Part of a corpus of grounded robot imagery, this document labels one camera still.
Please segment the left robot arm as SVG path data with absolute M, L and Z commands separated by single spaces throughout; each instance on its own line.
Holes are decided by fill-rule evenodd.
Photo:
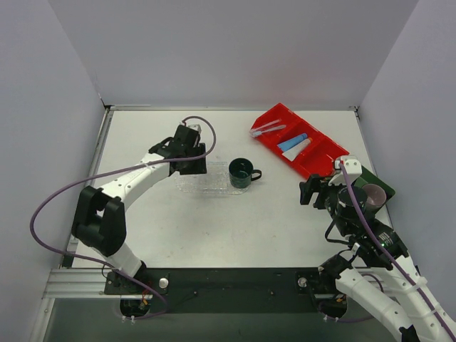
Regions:
M 94 249 L 109 265 L 123 272 L 120 283 L 130 293 L 144 289 L 143 261 L 127 245 L 125 213 L 153 185 L 175 172 L 200 175 L 207 172 L 206 153 L 200 141 L 199 125 L 178 125 L 172 137 L 152 146 L 141 158 L 136 170 L 102 185 L 85 187 L 78 198 L 71 228 L 72 235 Z

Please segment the dark green mug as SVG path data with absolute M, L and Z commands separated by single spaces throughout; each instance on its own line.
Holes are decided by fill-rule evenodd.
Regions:
M 230 184 L 237 189 L 246 189 L 262 177 L 262 171 L 255 169 L 252 162 L 243 157 L 232 160 L 228 170 Z

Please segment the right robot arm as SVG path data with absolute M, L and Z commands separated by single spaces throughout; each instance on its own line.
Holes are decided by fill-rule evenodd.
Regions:
M 316 195 L 313 207 L 330 214 L 340 242 L 368 268 L 359 271 L 337 254 L 320 265 L 321 279 L 363 307 L 396 341 L 455 340 L 455 321 L 432 295 L 400 237 L 375 217 L 387 200 L 380 186 L 332 185 L 329 178 L 312 175 L 299 188 L 300 203 L 311 204 Z

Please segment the purple cup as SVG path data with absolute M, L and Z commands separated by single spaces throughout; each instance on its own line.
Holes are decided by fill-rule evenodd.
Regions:
M 362 190 L 367 195 L 366 209 L 368 211 L 374 212 L 380 209 L 386 203 L 387 194 L 385 193 L 385 190 L 379 185 L 371 183 L 365 184 L 362 186 Z

